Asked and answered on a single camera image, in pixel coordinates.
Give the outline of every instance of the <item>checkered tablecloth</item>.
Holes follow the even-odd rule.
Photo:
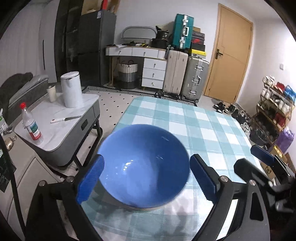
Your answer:
[[[150,124],[173,133],[189,156],[197,153],[219,175],[243,182],[233,170],[236,160],[246,158],[260,168],[251,144],[239,123],[231,116],[195,106],[152,97],[135,98],[115,130],[131,124]],[[151,211],[131,211],[112,198],[100,182],[82,207],[105,241],[192,240],[213,204],[206,200],[192,173],[179,196]],[[236,201],[229,210],[219,237],[227,234]]]

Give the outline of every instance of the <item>white knife handle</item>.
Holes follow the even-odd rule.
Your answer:
[[[66,118],[58,118],[58,119],[53,119],[50,121],[50,123],[56,123],[56,122],[60,122],[60,121],[65,121]]]

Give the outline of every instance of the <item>bottle label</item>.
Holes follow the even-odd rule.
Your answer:
[[[36,121],[27,126],[27,130],[34,141],[38,140],[41,137],[41,132],[38,129]]]

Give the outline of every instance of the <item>laundry basket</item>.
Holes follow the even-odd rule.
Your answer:
[[[138,64],[135,64],[132,60],[128,61],[128,64],[121,62],[118,68],[118,85],[121,89],[134,89],[138,83]]]

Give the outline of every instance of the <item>plastic bottle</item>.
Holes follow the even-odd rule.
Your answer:
[[[43,136],[40,130],[38,129],[33,115],[29,110],[27,110],[26,103],[21,103],[20,108],[22,109],[22,121],[24,123],[24,126],[27,128],[30,136],[32,137],[34,144],[41,144],[43,142]]]

